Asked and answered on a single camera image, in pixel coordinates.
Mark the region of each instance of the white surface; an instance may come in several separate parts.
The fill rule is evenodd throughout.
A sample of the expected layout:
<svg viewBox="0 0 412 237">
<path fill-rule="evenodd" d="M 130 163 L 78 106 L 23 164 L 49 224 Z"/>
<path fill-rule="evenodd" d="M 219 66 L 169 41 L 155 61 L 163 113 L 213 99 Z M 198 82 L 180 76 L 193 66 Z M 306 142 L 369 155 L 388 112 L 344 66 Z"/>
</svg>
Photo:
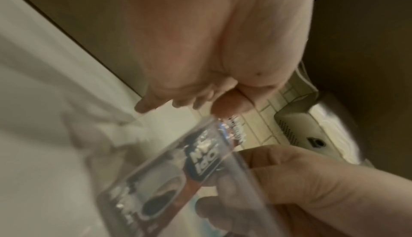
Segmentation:
<svg viewBox="0 0 412 237">
<path fill-rule="evenodd" d="M 108 236 L 62 119 L 93 114 L 113 146 L 133 143 L 139 130 L 114 121 L 134 124 L 139 97 L 22 0 L 0 11 L 0 236 Z M 170 105 L 139 120 L 145 157 L 196 123 Z"/>
</svg>

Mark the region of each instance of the hand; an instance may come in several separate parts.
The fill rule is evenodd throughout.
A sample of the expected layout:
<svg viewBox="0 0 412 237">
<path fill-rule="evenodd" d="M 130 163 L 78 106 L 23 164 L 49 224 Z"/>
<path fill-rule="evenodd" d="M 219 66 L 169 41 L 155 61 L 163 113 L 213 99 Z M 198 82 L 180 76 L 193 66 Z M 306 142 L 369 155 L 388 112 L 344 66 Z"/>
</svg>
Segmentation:
<svg viewBox="0 0 412 237">
<path fill-rule="evenodd" d="M 412 236 L 411 181 L 293 146 L 263 146 L 240 154 L 294 237 Z M 240 223 L 246 202 L 234 194 L 227 176 L 216 184 L 219 196 L 201 198 L 197 213 L 215 227 L 247 235 L 250 229 Z M 259 233 L 258 222 L 248 224 Z"/>
<path fill-rule="evenodd" d="M 313 0 L 126 0 L 148 90 L 141 113 L 173 100 L 228 117 L 279 90 L 302 58 Z"/>
</svg>

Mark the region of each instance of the vent grille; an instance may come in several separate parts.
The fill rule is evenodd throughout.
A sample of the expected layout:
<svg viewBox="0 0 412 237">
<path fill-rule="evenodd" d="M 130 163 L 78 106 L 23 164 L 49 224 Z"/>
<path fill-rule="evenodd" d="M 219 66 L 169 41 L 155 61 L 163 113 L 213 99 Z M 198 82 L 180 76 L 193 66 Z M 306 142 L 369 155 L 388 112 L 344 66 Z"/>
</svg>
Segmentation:
<svg viewBox="0 0 412 237">
<path fill-rule="evenodd" d="M 297 138 L 295 137 L 295 135 L 293 134 L 289 126 L 286 124 L 286 122 L 284 122 L 283 120 L 279 120 L 279 126 L 280 126 L 280 129 L 282 129 L 283 134 L 289 140 L 289 143 L 292 146 L 298 146 L 299 141 L 297 140 Z"/>
</svg>

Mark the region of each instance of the white tiled wall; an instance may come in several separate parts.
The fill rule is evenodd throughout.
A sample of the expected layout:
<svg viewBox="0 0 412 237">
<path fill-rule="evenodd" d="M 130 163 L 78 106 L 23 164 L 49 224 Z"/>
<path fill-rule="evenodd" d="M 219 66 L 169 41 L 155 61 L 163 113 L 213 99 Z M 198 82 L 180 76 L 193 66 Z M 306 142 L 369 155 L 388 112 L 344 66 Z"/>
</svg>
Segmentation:
<svg viewBox="0 0 412 237">
<path fill-rule="evenodd" d="M 267 101 L 256 106 L 252 111 L 239 117 L 246 134 L 246 142 L 238 150 L 248 149 L 263 145 L 281 144 L 289 145 L 282 130 L 275 122 L 273 116 L 277 111 L 286 106 L 295 98 L 312 92 L 311 89 L 293 77 L 279 92 Z M 211 103 L 205 104 L 199 111 L 192 110 L 195 117 L 209 115 Z"/>
</svg>

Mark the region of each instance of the beige wall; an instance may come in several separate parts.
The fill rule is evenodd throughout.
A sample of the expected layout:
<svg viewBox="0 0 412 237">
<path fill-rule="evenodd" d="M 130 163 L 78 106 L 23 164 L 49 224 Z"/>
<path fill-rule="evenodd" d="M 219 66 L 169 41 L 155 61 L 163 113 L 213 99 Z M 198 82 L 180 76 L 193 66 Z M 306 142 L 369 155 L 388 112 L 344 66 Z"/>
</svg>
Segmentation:
<svg viewBox="0 0 412 237">
<path fill-rule="evenodd" d="M 140 95 L 144 76 L 124 31 L 119 0 L 29 0 Z"/>
<path fill-rule="evenodd" d="M 349 108 L 378 167 L 412 178 L 412 0 L 317 0 L 304 61 Z"/>
</svg>

